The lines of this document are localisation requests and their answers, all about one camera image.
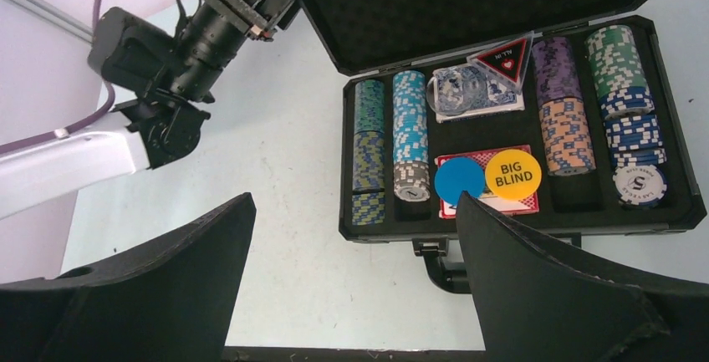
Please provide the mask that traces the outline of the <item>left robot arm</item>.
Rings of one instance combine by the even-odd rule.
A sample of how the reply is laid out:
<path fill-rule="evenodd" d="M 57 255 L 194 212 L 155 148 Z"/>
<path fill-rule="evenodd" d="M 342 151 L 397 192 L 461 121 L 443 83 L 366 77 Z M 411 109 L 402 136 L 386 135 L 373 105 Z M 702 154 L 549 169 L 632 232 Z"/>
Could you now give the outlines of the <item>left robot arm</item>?
<path fill-rule="evenodd" d="M 192 153 L 212 86 L 248 40 L 270 42 L 298 0 L 198 0 L 167 33 L 123 8 L 94 6 L 88 65 L 107 99 L 93 114 L 1 148 L 1 214 L 9 217 L 95 183 Z"/>

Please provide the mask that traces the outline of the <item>yellow round button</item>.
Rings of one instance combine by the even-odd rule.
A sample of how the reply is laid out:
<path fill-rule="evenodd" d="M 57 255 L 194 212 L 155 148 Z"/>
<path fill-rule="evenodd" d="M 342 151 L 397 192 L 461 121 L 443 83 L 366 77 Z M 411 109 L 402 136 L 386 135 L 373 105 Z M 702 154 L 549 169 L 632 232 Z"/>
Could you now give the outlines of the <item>yellow round button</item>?
<path fill-rule="evenodd" d="M 534 195 L 543 178 L 537 159 L 519 149 L 498 152 L 484 172 L 492 194 L 509 201 L 521 201 Z"/>

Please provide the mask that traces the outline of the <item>blue round button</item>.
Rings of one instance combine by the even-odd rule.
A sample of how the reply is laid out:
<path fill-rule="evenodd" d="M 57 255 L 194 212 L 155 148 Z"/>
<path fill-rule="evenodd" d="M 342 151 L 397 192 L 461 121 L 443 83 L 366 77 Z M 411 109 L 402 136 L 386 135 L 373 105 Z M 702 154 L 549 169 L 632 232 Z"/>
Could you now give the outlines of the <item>blue round button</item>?
<path fill-rule="evenodd" d="M 485 190 L 485 174 L 482 167 L 469 157 L 455 157 L 443 162 L 434 176 L 438 197 L 456 206 L 463 192 L 478 198 Z"/>

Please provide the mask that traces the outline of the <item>clear round dealer button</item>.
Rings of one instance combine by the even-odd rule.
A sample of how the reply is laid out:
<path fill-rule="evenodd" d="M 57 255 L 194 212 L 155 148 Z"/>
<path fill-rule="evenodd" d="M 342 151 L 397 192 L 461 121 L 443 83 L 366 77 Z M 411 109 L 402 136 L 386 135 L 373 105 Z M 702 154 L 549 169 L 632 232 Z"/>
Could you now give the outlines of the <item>clear round dealer button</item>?
<path fill-rule="evenodd" d="M 487 76 L 469 64 L 435 69 L 426 86 L 434 112 L 455 116 L 468 111 L 487 92 Z"/>

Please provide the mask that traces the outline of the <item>triangular all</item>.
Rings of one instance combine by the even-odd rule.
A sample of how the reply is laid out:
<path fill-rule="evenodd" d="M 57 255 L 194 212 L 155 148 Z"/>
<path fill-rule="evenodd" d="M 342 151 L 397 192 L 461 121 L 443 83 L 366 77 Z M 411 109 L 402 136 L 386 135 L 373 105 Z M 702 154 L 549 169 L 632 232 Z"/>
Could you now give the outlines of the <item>triangular all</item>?
<path fill-rule="evenodd" d="M 468 55 L 466 61 L 487 78 L 495 79 L 508 89 L 521 93 L 534 37 L 534 31 L 527 32 Z"/>

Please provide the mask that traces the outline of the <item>grey poker chip stack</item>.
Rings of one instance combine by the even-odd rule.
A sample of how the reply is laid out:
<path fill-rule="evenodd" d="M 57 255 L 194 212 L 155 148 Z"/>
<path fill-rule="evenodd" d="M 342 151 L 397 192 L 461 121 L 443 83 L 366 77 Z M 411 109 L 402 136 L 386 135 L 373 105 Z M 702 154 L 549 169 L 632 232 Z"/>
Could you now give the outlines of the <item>grey poker chip stack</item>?
<path fill-rule="evenodd" d="M 393 167 L 394 193 L 402 201 L 423 202 L 431 197 L 429 166 L 424 161 L 400 161 Z"/>

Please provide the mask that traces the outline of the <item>blue card deck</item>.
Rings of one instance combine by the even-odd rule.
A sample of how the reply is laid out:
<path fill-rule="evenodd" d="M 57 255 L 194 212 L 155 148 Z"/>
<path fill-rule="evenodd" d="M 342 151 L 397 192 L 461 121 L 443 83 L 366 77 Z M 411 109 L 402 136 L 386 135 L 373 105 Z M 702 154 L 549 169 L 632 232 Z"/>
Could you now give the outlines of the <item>blue card deck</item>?
<path fill-rule="evenodd" d="M 514 92 L 495 79 L 487 78 L 487 92 L 478 99 L 466 112 L 455 116 L 439 115 L 436 112 L 436 121 L 439 123 L 465 120 L 487 115 L 497 115 L 507 112 L 524 111 L 526 109 L 523 94 Z"/>

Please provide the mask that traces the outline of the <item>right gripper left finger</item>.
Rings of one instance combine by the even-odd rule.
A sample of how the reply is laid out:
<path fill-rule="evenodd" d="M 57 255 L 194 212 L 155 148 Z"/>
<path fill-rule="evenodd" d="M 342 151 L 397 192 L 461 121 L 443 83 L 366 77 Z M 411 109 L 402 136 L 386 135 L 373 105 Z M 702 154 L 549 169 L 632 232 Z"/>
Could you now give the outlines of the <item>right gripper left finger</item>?
<path fill-rule="evenodd" d="M 257 209 L 244 193 L 150 241 L 1 287 L 4 361 L 218 361 Z"/>

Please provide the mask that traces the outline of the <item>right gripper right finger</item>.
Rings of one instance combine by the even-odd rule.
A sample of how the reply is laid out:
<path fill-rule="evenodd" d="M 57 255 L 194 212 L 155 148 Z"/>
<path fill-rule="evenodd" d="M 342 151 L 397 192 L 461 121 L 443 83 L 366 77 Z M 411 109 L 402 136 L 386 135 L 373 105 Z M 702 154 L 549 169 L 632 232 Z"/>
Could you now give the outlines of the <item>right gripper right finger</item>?
<path fill-rule="evenodd" d="M 586 252 L 462 194 L 457 233 L 491 361 L 705 361 L 708 287 Z"/>

